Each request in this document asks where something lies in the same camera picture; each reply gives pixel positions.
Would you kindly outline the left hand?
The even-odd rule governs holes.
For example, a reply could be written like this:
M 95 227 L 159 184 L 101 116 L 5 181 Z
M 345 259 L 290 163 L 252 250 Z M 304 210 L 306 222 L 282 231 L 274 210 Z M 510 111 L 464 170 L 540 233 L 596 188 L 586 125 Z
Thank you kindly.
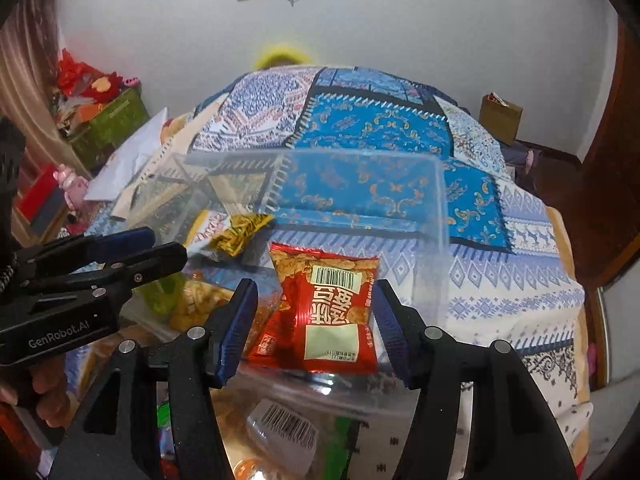
M 55 356 L 29 367 L 32 390 L 39 396 L 36 413 L 51 428 L 66 427 L 70 416 L 70 398 L 66 393 L 67 377 L 64 370 L 64 356 Z M 26 387 L 20 387 L 6 370 L 1 372 L 1 401 L 17 406 L 20 393 Z

